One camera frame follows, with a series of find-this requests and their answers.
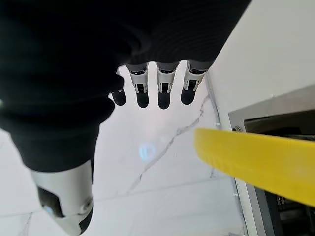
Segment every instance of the gray marble vein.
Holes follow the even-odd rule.
[[[25,223],[23,224],[22,229],[20,230],[18,236],[29,236],[29,228],[30,228],[32,216],[33,216],[33,213],[27,214]]]
[[[192,128],[194,128],[198,123],[199,123],[199,119],[202,117],[203,113],[204,113],[204,105],[207,101],[210,100],[209,95],[207,95],[202,104],[201,107],[199,109],[199,116],[189,125],[181,127],[179,129],[177,129],[176,134],[174,135],[174,137],[167,143],[166,147],[164,148],[164,150],[156,157],[154,158],[150,163],[148,163],[143,172],[139,175],[139,177],[134,181],[134,183],[131,185],[131,187],[129,188],[129,190],[127,191],[127,193],[129,193],[130,191],[132,191],[133,189],[135,189],[135,187],[141,182],[142,176],[153,166],[155,165],[158,161],[160,161],[167,153],[167,151],[170,149],[170,147],[172,146],[172,144],[174,143],[175,139],[186,133],[187,131],[191,130]]]

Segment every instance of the metal frame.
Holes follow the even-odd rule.
[[[315,85],[230,112],[229,118],[233,130],[246,132],[245,120],[313,109],[315,109]],[[267,196],[265,191],[257,189],[250,184],[246,184],[246,188],[258,235],[279,236],[280,234],[275,232],[277,226],[273,225],[276,222],[272,220],[274,214],[267,205],[269,196]]]

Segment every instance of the blue light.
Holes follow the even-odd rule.
[[[49,206],[45,205],[43,208],[48,214],[54,215],[54,211]]]
[[[143,144],[139,148],[139,155],[142,161],[150,161],[156,154],[156,148],[153,144]]]

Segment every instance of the black robotic finger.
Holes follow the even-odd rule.
[[[171,101],[171,93],[170,92],[159,92],[158,93],[158,106],[161,109],[166,109],[169,107]]]
[[[124,89],[112,92],[114,102],[118,106],[122,106],[126,103],[126,95]]]
[[[181,95],[182,103],[185,105],[191,104],[195,98],[195,94],[196,94],[196,91],[193,91],[192,89],[185,90],[185,88],[183,88],[182,95]]]
[[[139,107],[146,108],[149,104],[148,95],[148,63],[126,64],[132,84],[137,94],[137,103]]]
[[[157,62],[158,106],[161,109],[167,109],[169,107],[171,90],[178,64],[179,62]]]
[[[137,103],[139,107],[146,108],[149,105],[149,95],[148,93],[140,92],[137,93]]]
[[[199,62],[195,60],[187,61],[187,68],[184,77],[184,86],[181,95],[181,101],[185,105],[193,102],[196,90],[201,83],[203,76],[209,70],[213,62]]]

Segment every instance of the silver joint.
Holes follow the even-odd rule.
[[[203,76],[206,74],[207,70],[196,70],[191,67],[191,64],[187,62],[185,77],[184,77],[184,89],[192,89],[196,91],[199,84],[201,83]]]
[[[130,71],[130,76],[136,93],[148,92],[148,65],[145,70]]]
[[[157,86],[159,92],[170,93],[176,70],[161,70],[157,67]]]

